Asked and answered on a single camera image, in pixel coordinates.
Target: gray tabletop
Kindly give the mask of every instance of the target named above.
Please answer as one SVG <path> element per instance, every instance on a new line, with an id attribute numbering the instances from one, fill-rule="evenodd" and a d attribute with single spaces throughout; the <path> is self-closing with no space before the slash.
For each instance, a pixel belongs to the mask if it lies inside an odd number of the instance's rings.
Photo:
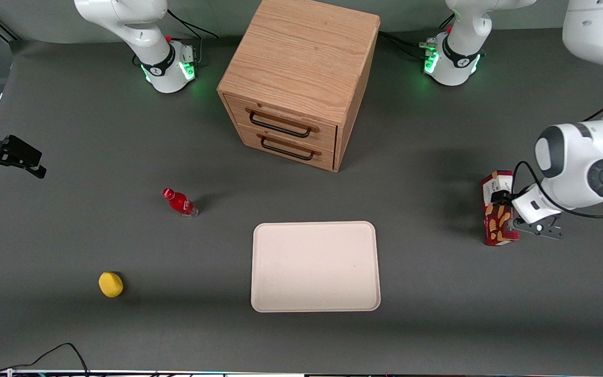
<path id="1" fill-rule="evenodd" d="M 447 88 L 379 40 L 334 174 L 242 145 L 215 92 L 237 43 L 206 43 L 172 95 L 124 43 L 14 45 L 0 137 L 41 150 L 48 176 L 0 168 L 0 368 L 71 341 L 93 369 L 603 375 L 603 220 L 489 248 L 479 190 L 533 161 L 544 127 L 601 107 L 602 67 L 559 29 L 496 31 Z M 171 212 L 166 186 L 201 215 Z M 256 313 L 253 229 L 325 220 L 375 225 L 381 306 Z M 108 270 L 127 284 L 114 300 Z M 64 350 L 39 367 L 79 363 Z"/>

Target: wooden drawer cabinet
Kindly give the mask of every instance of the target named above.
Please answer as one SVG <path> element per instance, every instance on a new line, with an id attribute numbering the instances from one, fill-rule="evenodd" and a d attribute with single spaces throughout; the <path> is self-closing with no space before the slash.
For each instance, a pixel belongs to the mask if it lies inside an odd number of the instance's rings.
<path id="1" fill-rule="evenodd" d="M 218 84 L 243 143 L 337 172 L 379 25 L 311 0 L 262 0 Z"/>

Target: drawer handle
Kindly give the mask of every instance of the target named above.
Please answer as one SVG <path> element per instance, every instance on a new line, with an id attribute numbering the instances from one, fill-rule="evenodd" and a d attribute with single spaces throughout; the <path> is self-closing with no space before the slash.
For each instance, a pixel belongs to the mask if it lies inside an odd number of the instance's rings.
<path id="1" fill-rule="evenodd" d="M 250 116 L 251 123 L 256 126 L 265 127 L 268 129 L 272 129 L 274 131 L 278 131 L 278 132 L 283 132 L 284 134 L 294 136 L 295 138 L 308 138 L 308 136 L 311 134 L 311 127 L 308 127 L 306 129 L 306 132 L 304 132 L 303 134 L 300 134 L 299 132 L 289 131 L 285 128 L 273 126 L 273 124 L 264 123 L 263 121 L 256 121 L 255 119 L 253 119 L 254 116 L 255 116 L 255 112 L 251 112 L 251 116 Z"/>
<path id="2" fill-rule="evenodd" d="M 297 153 L 287 152 L 287 150 L 282 150 L 280 148 L 268 146 L 268 145 L 266 145 L 264 143 L 264 141 L 266 140 L 266 138 L 264 136 L 260 136 L 260 138 L 261 138 L 260 144 L 261 144 L 262 148 L 264 148 L 264 149 L 273 150 L 273 152 L 282 153 L 282 154 L 285 154 L 287 156 L 294 157 L 294 158 L 299 158 L 300 160 L 304 160 L 304 161 L 310 161 L 313 158 L 313 155 L 314 155 L 313 151 L 311 151 L 311 155 L 310 156 L 302 156 L 302 155 L 299 155 Z"/>

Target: yellow sponge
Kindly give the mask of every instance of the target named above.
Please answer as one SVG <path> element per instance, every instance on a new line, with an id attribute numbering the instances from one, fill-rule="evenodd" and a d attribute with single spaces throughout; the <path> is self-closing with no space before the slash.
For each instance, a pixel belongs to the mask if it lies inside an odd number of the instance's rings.
<path id="1" fill-rule="evenodd" d="M 104 272 L 99 276 L 99 288 L 106 297 L 117 297 L 122 293 L 122 279 L 112 272 Z"/>

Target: drawer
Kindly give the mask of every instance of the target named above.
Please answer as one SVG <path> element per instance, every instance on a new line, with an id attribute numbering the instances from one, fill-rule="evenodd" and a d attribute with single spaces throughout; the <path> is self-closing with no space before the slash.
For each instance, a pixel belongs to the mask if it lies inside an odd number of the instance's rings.
<path id="1" fill-rule="evenodd" d="M 268 136 L 253 127 L 237 125 L 237 129 L 243 143 L 251 148 L 325 170 L 333 168 L 333 152 L 317 147 L 309 148 L 275 136 Z"/>
<path id="2" fill-rule="evenodd" d="M 280 110 L 269 109 L 255 102 L 244 101 L 225 95 L 237 123 L 252 127 L 258 131 L 266 131 L 268 135 L 292 143 L 334 150 L 337 138 L 337 127 L 308 118 L 285 114 Z"/>

